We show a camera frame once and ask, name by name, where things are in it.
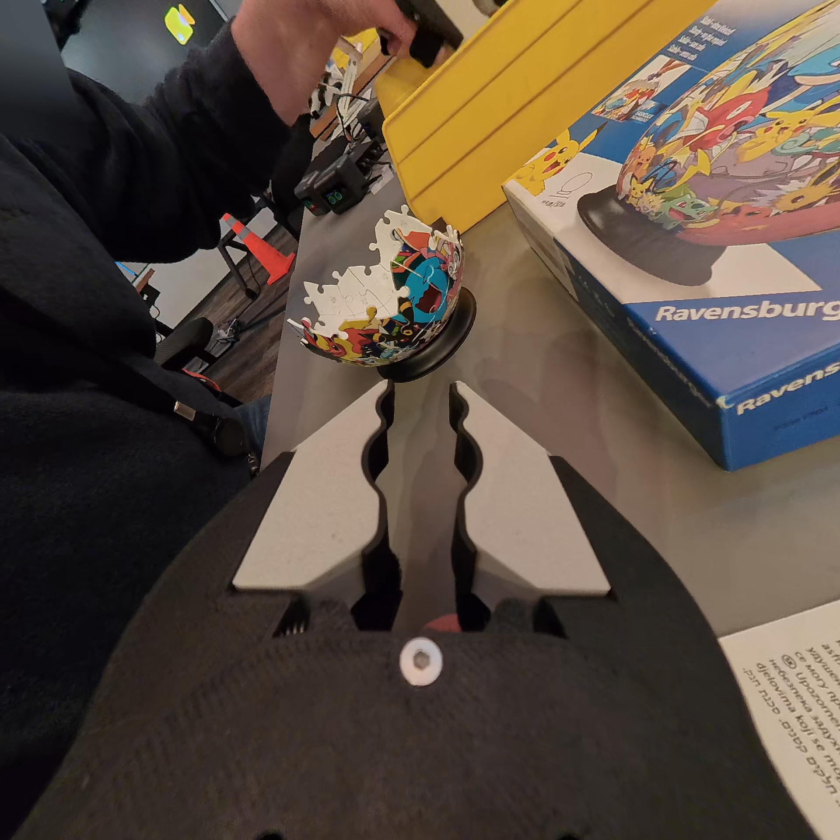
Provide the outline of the person's dark clothed torso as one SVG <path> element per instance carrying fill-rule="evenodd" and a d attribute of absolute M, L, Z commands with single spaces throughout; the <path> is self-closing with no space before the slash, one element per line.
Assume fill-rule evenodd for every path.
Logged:
<path fill-rule="evenodd" d="M 67 754 L 143 598 L 250 478 L 244 455 L 173 412 L 236 417 L 154 361 L 153 319 L 116 265 L 131 260 L 60 190 L 86 134 L 75 95 L 69 144 L 2 137 L 2 838 Z"/>

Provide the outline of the colourful half-built puzzle ball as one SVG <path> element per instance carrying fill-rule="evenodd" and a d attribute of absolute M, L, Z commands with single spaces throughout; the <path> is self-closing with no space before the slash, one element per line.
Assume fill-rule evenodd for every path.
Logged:
<path fill-rule="evenodd" d="M 405 361 L 443 331 L 459 300 L 464 248 L 459 232 L 418 219 L 403 204 L 374 228 L 371 266 L 305 281 L 304 312 L 287 323 L 309 351 L 367 368 Z"/>

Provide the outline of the black office chair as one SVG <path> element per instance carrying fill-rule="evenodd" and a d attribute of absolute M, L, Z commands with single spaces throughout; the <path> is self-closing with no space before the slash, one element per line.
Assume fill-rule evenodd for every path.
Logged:
<path fill-rule="evenodd" d="M 195 360 L 212 365 L 217 357 L 207 347 L 213 337 L 214 325 L 207 318 L 184 322 L 157 344 L 154 361 L 168 371 L 181 371 Z"/>

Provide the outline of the black round ball stand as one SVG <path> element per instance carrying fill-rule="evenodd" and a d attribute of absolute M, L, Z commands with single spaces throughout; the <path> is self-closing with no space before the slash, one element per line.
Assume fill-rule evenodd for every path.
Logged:
<path fill-rule="evenodd" d="M 412 355 L 378 367 L 376 370 L 379 376 L 393 383 L 408 383 L 435 372 L 451 359 L 466 341 L 474 326 L 476 314 L 475 296 L 468 288 L 462 287 L 441 331 Z"/>

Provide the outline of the brown wooden table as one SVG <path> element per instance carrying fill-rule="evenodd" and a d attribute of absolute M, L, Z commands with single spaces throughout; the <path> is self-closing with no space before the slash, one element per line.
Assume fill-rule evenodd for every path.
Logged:
<path fill-rule="evenodd" d="M 379 36 L 363 60 L 351 59 L 344 71 L 330 57 L 309 101 L 312 136 L 325 142 L 346 133 L 354 137 L 358 112 L 364 102 L 375 99 L 375 79 L 391 61 L 382 52 Z"/>

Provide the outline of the orange traffic cone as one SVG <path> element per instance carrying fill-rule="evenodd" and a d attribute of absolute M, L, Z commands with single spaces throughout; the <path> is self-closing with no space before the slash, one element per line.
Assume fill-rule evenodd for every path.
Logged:
<path fill-rule="evenodd" d="M 297 258 L 296 253 L 291 252 L 286 255 L 279 252 L 262 237 L 250 230 L 246 224 L 243 224 L 229 213 L 222 216 L 222 222 L 227 227 L 227 232 L 220 239 L 217 249 L 247 296 L 254 299 L 258 296 L 258 293 L 253 292 L 247 285 L 237 265 L 228 253 L 230 249 L 237 249 L 254 257 L 263 269 L 266 270 L 268 274 L 266 284 L 269 287 L 277 284 L 277 282 L 290 274 L 291 268 Z"/>

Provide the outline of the white printed instruction sheet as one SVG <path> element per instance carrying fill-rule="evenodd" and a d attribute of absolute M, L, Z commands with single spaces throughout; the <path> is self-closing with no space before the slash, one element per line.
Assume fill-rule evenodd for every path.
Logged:
<path fill-rule="evenodd" d="M 839 838 L 839 601 L 719 638 L 753 725 L 815 834 Z"/>

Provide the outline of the yellow plastic bin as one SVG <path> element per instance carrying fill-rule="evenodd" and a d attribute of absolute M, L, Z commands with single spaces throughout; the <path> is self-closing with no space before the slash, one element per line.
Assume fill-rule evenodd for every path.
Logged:
<path fill-rule="evenodd" d="M 442 65 L 394 59 L 374 89 L 411 212 L 470 229 L 521 165 L 712 5 L 506 2 Z"/>

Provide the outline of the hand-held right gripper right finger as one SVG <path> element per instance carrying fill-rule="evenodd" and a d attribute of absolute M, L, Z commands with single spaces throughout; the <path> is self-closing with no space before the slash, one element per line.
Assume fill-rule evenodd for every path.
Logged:
<path fill-rule="evenodd" d="M 456 591 L 480 601 L 610 591 L 549 452 L 466 383 L 449 387 L 466 481 L 452 544 Z"/>

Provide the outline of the person's blue jeans leg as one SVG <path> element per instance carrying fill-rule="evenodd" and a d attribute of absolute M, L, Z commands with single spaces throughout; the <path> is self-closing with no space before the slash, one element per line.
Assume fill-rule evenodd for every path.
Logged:
<path fill-rule="evenodd" d="M 242 424 L 248 440 L 248 449 L 260 462 L 263 456 L 272 394 L 237 406 L 234 411 Z"/>

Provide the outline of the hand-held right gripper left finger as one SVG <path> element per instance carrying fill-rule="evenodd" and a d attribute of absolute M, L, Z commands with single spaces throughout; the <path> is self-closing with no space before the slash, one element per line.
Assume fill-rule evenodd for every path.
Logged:
<path fill-rule="evenodd" d="M 289 453 L 286 471 L 232 580 L 239 592 L 294 592 L 354 606 L 398 593 L 386 501 L 393 384 L 381 381 Z"/>

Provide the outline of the blue puzzle box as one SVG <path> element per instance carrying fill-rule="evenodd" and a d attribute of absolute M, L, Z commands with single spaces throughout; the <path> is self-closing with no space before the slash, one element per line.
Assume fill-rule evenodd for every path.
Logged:
<path fill-rule="evenodd" d="M 839 2 L 718 2 L 503 186 L 532 249 L 733 471 L 838 435 Z"/>

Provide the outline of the person's left hand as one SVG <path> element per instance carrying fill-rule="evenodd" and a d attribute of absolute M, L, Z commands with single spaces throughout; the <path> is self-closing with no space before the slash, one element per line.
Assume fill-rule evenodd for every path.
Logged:
<path fill-rule="evenodd" d="M 244 1 L 231 33 L 238 52 L 276 115 L 302 115 L 340 39 L 380 28 L 405 54 L 417 24 L 393 1 Z"/>

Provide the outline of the black wall screen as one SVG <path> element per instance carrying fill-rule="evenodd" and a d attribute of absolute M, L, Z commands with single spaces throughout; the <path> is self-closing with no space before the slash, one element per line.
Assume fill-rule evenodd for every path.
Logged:
<path fill-rule="evenodd" d="M 67 68 L 141 102 L 225 22 L 211 1 L 92 1 L 61 56 Z"/>

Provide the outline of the black battery charger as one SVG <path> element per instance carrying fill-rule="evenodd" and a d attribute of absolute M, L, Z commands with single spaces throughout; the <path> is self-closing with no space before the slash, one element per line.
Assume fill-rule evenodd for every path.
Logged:
<path fill-rule="evenodd" d="M 306 173 L 295 187 L 295 196 L 300 203 L 315 217 L 331 213 L 330 205 L 317 189 L 321 173 L 313 171 Z"/>
<path fill-rule="evenodd" d="M 358 158 L 346 150 L 331 163 L 315 182 L 315 192 L 332 214 L 342 215 L 357 206 L 369 192 L 368 176 Z"/>

